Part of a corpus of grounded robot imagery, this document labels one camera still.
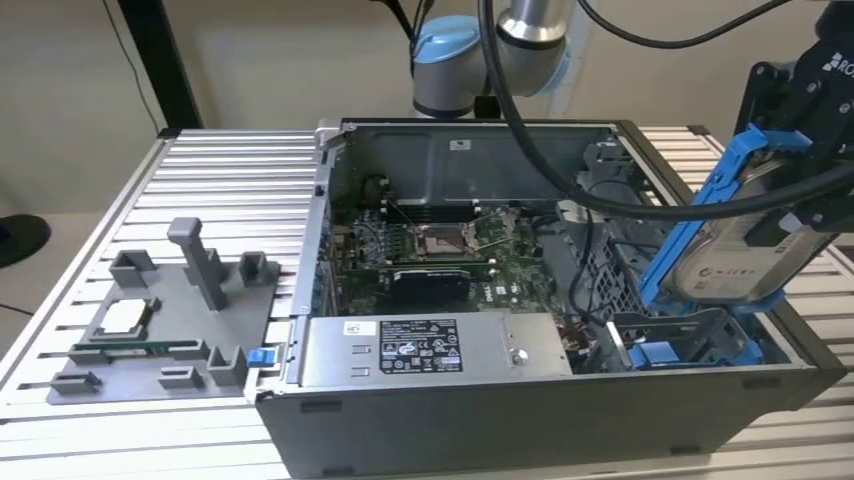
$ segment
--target beige wall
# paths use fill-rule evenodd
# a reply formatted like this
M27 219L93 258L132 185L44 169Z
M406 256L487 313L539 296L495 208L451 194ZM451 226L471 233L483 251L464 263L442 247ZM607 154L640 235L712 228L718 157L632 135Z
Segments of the beige wall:
M599 3L626 28L676 38L759 1ZM323 117L410 114L407 43L380 4L165 4L211 127L311 128ZM803 50L821 8L793 2L684 52L634 47L594 28L570 116L704 123L726 135L748 66ZM474 0L439 0L436 14L447 13L474 13ZM0 0L0 32L0 198L31 212L104 209L153 134L100 0ZM524 100L523 113L544 116L546 100Z
M626 30L676 40L711 30L766 0L599 0L602 16ZM623 117L643 125L703 124L731 136L750 67L787 62L815 41L826 3L795 1L710 43L654 50L592 28L571 117Z
M0 0L0 198L104 209L153 127L99 0Z

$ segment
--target black chair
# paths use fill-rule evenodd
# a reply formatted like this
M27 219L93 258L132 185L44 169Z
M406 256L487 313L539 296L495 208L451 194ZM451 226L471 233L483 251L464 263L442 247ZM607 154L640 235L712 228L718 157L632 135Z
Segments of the black chair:
M0 268L36 253L51 238L51 226L35 215L0 218Z

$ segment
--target electrical wire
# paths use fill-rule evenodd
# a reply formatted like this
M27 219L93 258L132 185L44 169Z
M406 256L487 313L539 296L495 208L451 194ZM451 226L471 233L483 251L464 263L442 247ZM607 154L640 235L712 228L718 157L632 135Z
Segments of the electrical wire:
M720 25L714 30L698 35L696 37L684 39L684 40L652 40L651 38L642 37L640 35L635 35L634 33L627 32L611 22L608 22L602 15L592 9L587 0L578 0L578 6L582 7L584 13L590 17L590 19L599 25L604 30L607 30L611 34L616 35L619 38L626 40L627 42L634 43L635 45L640 45L648 48L659 48L664 50L678 50L682 48L694 47L707 41L718 38L724 33L730 32L735 28L740 27L750 20L766 14L777 7L783 6L791 2L791 0L771 0L770 2L759 5L756 8L750 10L738 18L734 18L727 23Z
M615 202L588 194L575 185L575 182L567 181L554 169L548 159L536 147L531 133L524 125L524 120L519 114L512 95L510 94L504 69L500 64L495 20L492 18L492 0L478 0L478 23L482 33L480 43L490 85L492 86L492 93L502 106L507 126L516 140L516 144L536 171L548 180L551 185L563 192L566 197L582 207L602 212L606 215L634 219L667 221L712 220L738 217L786 207L793 203L802 202L842 187L851 186L851 182L854 181L854 162L802 180L786 188L772 190L742 200L730 200L708 205L636 205Z
M12 310L13 312L20 313L21 315L27 315L32 317L35 315L29 310L24 310L23 308L13 307L12 305L7 305L5 303L0 303L0 308L5 308L7 310Z
M395 19L398 20L398 24L400 25L400 29L403 30L403 34L406 38L412 41L412 35L415 34L412 30L412 25L410 24L410 19L406 17L406 12L403 11L403 7L400 7L400 2L398 0L375 0L388 7L391 10Z
M145 100L145 94L143 93L143 83L139 78L139 71L136 70L136 65L133 65L133 61L131 60L131 54L128 53L128 50L124 47L124 42L121 41L121 35L119 34L119 27L116 27L116 20L112 18L112 12L109 11L107 0L101 0L101 5L104 5L104 11L107 12L107 18L109 19L109 26L112 27L112 32L116 35L119 48L121 48L124 59L128 61L128 65L131 66L131 71L133 72L133 82L136 83L136 91L139 92L139 98L143 101L143 107L145 107L145 113L148 113L151 124L155 127L155 135L156 135L160 133L160 127L157 127L157 120L155 120L155 114L151 113L151 107L148 106L148 101Z
M600 327L604 327L604 324L596 319L590 312L580 307L578 301L575 299L575 292L578 291L578 284L580 283L582 276L584 275L584 271L587 270L587 262L590 261L590 254L592 252L592 214L590 210L587 210L587 229L584 231L584 246L582 247L582 255L578 260L578 269L575 270L575 275L572 276L572 281L570 282L570 306L575 313L582 317L582 322L594 323Z
M412 17L412 37L410 39L410 75L415 71L415 54L418 48L418 40L422 38L422 30L424 28L424 20L432 10L435 0L418 0L415 7L415 15Z

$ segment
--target power supply label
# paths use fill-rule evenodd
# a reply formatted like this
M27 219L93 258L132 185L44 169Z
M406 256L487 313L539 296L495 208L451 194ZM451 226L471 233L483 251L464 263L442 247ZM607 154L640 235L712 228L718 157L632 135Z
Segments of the power supply label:
M380 321L379 342L386 374L463 371L456 320Z

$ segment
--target circuit board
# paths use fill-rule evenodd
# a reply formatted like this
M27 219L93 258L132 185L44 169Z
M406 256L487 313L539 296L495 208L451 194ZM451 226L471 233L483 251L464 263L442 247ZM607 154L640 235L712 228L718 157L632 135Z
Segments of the circuit board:
M483 208L467 222L392 223L364 210L335 227L340 313L564 311L530 219Z

